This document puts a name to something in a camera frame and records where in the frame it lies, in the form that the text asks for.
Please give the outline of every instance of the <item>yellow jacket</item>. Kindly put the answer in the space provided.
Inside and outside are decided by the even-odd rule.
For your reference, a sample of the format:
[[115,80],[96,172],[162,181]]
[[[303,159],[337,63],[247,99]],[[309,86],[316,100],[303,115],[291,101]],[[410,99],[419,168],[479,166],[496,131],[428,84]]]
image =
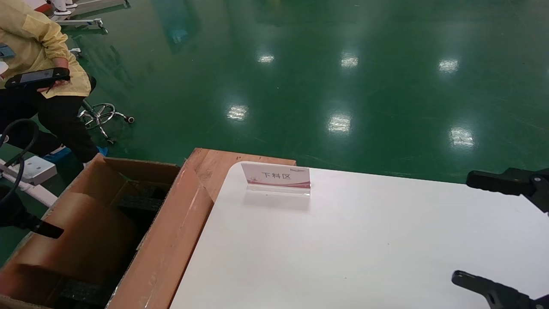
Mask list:
[[[87,97],[91,90],[88,76],[69,52],[66,40],[61,26],[31,9],[23,0],[0,0],[0,43],[15,53],[15,57],[2,60],[9,66],[2,74],[6,80],[21,73],[51,69],[54,67],[51,59],[65,58],[69,61],[70,83],[42,94],[45,98]],[[0,81],[0,89],[3,88],[4,82]]]

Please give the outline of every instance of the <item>person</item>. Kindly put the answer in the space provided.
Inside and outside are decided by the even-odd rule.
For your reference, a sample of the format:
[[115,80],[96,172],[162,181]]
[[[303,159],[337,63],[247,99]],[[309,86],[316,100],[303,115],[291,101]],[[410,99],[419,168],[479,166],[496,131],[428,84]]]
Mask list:
[[[72,151],[86,163],[106,148],[98,148],[84,123],[77,117],[82,100],[91,91],[89,77],[65,44],[61,27],[23,0],[0,0],[0,45],[11,56],[0,61],[8,65],[0,80],[0,134],[11,122],[38,114],[40,123],[51,133],[40,131],[30,152],[57,162]],[[56,81],[51,89],[7,90],[10,77],[55,67],[68,68],[70,81]],[[30,128],[14,128],[8,143],[25,148],[32,139]]]

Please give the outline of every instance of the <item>black clamp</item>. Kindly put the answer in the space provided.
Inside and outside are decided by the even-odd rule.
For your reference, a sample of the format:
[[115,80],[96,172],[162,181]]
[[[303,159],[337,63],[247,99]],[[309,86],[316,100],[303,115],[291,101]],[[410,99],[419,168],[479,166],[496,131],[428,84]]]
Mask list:
[[[543,213],[549,212],[549,169],[538,171],[508,168],[502,174],[474,170],[467,175],[466,184],[475,189],[524,195]],[[455,271],[452,282],[481,294],[491,309],[549,309],[549,295],[532,300],[514,288],[493,282],[464,271]]]
[[508,168],[502,174],[474,170],[467,175],[466,185],[508,195],[524,195],[542,212],[549,212],[549,169],[538,171]]

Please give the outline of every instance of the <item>white tabletop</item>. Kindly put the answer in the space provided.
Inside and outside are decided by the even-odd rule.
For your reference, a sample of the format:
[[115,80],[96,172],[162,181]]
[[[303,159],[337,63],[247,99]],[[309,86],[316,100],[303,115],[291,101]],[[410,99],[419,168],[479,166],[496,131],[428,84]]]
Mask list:
[[171,309],[464,309],[462,270],[549,292],[549,218],[524,197],[311,169],[311,196],[247,190],[229,171]]

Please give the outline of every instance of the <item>chrome chair base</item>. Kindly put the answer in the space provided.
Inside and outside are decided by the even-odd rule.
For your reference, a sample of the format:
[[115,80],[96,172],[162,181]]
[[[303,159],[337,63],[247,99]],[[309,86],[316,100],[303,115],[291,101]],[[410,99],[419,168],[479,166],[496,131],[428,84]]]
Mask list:
[[101,134],[105,137],[106,141],[109,144],[114,144],[116,139],[113,139],[103,129],[103,125],[109,120],[113,119],[115,116],[122,117],[125,122],[133,123],[135,119],[133,117],[127,117],[122,113],[116,111],[114,105],[110,103],[102,103],[96,105],[89,105],[88,102],[84,99],[82,102],[82,107],[84,110],[80,112],[78,118],[84,123],[87,130],[99,128]]

